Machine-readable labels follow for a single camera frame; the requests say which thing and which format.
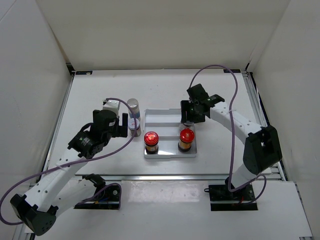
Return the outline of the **short white-lid jar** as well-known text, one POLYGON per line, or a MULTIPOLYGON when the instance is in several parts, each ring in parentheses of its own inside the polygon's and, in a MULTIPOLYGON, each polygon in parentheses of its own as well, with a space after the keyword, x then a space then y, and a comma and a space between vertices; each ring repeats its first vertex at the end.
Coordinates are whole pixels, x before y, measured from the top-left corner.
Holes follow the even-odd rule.
POLYGON ((179 126, 179 130, 182 131, 184 129, 190 129, 194 130, 195 129, 195 124, 193 122, 187 121, 187 122, 181 122, 179 126))
POLYGON ((141 135, 141 125, 139 119, 131 118, 128 121, 128 129, 131 136, 139 137, 141 135))

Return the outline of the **red-lid chili sauce jar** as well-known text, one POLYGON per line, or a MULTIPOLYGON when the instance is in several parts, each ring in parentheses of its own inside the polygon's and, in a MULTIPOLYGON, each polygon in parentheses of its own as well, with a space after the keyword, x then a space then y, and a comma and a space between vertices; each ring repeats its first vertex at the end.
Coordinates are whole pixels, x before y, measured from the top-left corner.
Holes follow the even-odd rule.
POLYGON ((183 129, 179 135, 178 149, 181 152, 188 152, 192 147, 194 139, 195 133, 191 129, 183 129))
POLYGON ((159 135, 155 131, 148 131, 143 139, 147 154, 156 154, 159 150, 159 135))

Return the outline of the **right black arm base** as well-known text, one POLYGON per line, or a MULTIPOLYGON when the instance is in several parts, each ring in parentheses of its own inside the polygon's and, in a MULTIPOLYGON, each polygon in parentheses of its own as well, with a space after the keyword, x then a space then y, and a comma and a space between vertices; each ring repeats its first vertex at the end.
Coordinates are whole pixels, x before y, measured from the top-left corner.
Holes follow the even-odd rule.
POLYGON ((212 212, 257 211, 258 206, 251 184, 236 192, 229 192, 225 184, 209 185, 204 189, 209 194, 212 212))

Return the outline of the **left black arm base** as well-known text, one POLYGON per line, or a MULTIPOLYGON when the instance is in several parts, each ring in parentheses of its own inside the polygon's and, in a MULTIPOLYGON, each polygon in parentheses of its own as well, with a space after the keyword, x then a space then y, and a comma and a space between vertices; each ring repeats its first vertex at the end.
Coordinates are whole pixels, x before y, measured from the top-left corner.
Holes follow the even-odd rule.
POLYGON ((119 210, 121 208, 122 187, 119 183, 106 183, 98 174, 89 174, 82 177, 90 181, 95 187, 92 197, 77 203, 76 210, 119 210))

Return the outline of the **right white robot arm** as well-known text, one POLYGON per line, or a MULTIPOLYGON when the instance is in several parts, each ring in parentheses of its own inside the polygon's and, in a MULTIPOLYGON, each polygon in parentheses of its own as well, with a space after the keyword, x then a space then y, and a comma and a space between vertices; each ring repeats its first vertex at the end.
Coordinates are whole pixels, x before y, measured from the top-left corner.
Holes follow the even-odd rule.
POLYGON ((282 160, 278 132, 272 125, 262 126, 231 109, 221 96, 210 96, 201 84, 187 89, 188 100, 182 100, 182 123, 203 123, 206 118, 220 123, 231 132, 231 147, 239 139, 244 145, 243 163, 234 171, 231 160, 229 176, 226 179, 224 193, 230 200, 238 199, 243 188, 258 176, 282 160))

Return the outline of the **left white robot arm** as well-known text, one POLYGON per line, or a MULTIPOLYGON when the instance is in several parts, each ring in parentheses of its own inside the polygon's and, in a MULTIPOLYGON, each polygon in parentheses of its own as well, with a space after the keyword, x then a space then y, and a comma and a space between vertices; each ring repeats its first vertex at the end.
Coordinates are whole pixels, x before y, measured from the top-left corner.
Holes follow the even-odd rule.
POLYGON ((128 114, 119 117, 111 110, 94 110, 93 121, 84 125, 68 143, 67 149, 34 187, 26 193, 15 194, 10 204, 17 217, 36 236, 44 235, 59 215, 88 200, 103 198, 105 181, 98 174, 89 174, 67 190, 63 188, 87 162, 100 153, 111 138, 128 136, 128 114))

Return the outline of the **white divided organizer tray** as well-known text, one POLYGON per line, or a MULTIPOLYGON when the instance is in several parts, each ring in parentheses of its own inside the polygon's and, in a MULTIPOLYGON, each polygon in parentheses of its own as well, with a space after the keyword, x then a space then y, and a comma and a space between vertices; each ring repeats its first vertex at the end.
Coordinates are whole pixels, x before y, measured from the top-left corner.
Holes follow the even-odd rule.
POLYGON ((172 158, 194 158, 197 155, 197 141, 194 140, 191 149, 182 152, 178 148, 180 140, 180 109, 147 109, 144 115, 144 133, 153 131, 159 136, 158 152, 147 154, 146 159, 172 159, 172 158))

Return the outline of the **left tall silver-capped shaker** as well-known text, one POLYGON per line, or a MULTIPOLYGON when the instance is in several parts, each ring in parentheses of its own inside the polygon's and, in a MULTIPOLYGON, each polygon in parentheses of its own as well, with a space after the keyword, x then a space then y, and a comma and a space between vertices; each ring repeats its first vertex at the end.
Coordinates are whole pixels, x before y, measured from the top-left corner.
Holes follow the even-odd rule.
POLYGON ((132 109, 135 117, 140 121, 141 120, 141 113, 139 108, 139 102, 136 98, 130 98, 126 102, 129 107, 132 109))

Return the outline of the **aluminium right rail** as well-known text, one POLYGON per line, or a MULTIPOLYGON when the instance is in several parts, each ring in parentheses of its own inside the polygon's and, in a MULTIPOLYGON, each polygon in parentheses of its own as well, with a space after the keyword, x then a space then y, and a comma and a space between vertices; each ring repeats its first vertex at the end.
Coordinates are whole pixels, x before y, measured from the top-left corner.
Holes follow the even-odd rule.
POLYGON ((256 122, 263 127, 269 126, 270 121, 266 113, 263 101, 261 99, 258 87, 256 85, 253 73, 246 70, 242 70, 241 73, 256 122))

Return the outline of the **aluminium rail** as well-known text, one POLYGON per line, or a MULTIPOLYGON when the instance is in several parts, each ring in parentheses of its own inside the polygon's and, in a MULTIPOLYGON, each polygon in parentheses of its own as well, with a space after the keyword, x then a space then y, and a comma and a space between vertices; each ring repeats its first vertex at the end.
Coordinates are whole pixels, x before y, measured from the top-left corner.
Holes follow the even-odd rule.
POLYGON ((60 117, 72 77, 66 64, 18 67, 10 75, 8 91, 12 103, 11 127, 7 127, 7 160, 12 164, 10 191, 2 204, 2 214, 12 222, 18 222, 9 203, 14 194, 27 191, 31 178, 21 180, 44 169, 50 147, 59 128, 60 117))
POLYGON ((270 121, 266 113, 263 101, 261 99, 258 87, 256 85, 253 73, 246 70, 242 70, 241 73, 256 122, 263 127, 269 126, 270 121))
POLYGON ((107 181, 224 181, 226 174, 178 174, 178 175, 110 175, 101 174, 107 181))

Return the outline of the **aluminium front rail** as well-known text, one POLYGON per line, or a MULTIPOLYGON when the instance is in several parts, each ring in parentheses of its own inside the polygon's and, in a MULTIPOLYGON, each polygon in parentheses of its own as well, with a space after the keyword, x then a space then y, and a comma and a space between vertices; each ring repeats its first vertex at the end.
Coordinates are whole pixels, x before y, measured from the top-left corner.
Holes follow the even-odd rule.
POLYGON ((101 174, 107 181, 224 181, 226 174, 178 174, 178 175, 110 175, 101 174))

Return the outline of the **aluminium left rail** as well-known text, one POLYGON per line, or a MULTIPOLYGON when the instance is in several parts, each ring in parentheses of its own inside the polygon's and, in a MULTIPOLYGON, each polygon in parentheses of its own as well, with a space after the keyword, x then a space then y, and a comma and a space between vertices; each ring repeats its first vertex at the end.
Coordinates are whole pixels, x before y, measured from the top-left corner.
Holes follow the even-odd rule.
POLYGON ((59 128, 60 117, 72 77, 66 64, 18 67, 10 75, 8 91, 12 103, 11 127, 7 127, 7 160, 12 164, 10 191, 2 204, 2 214, 12 222, 18 222, 9 203, 14 194, 27 191, 31 178, 21 180, 44 169, 50 147, 59 128))

